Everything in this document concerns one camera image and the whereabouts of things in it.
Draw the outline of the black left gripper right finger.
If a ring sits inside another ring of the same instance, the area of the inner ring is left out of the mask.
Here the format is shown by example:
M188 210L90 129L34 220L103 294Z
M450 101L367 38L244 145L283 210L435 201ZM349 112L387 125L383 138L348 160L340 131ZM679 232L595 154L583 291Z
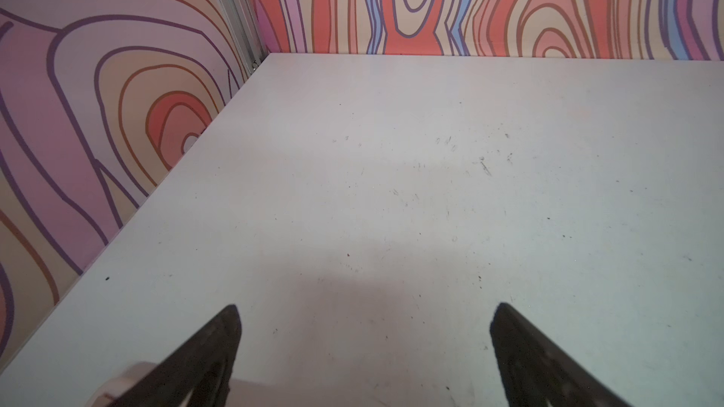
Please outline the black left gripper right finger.
M626 406L509 303L489 328L510 406Z

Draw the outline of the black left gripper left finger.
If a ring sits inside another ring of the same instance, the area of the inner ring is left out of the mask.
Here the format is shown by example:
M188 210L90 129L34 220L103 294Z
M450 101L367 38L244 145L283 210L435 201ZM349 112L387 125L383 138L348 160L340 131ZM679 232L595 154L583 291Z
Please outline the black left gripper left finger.
M131 386L113 406L224 406L241 342L236 305L217 315Z

